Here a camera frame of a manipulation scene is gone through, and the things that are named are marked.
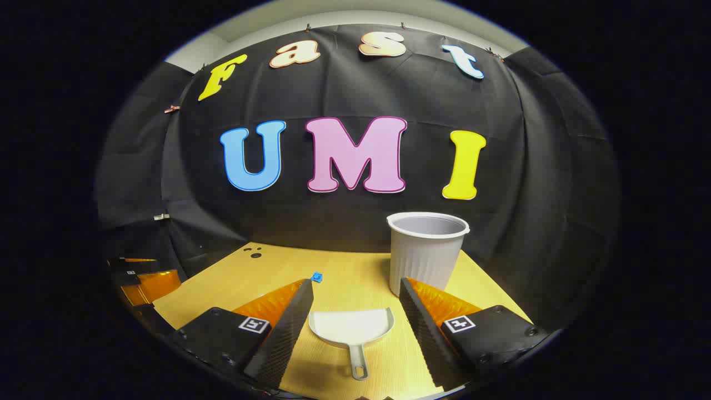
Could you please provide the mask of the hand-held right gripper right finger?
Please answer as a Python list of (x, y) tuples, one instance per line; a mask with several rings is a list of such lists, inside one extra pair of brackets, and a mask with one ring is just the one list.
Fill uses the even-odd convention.
[(549, 333), (505, 306), (481, 308), (413, 278), (399, 301), (437, 387), (479, 387), (509, 374)]

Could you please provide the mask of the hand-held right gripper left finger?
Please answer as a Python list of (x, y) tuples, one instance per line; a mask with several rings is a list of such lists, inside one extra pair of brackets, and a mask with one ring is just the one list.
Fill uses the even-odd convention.
[(278, 389), (312, 303), (312, 281), (300, 279), (233, 311), (211, 307), (169, 341), (223, 380)]

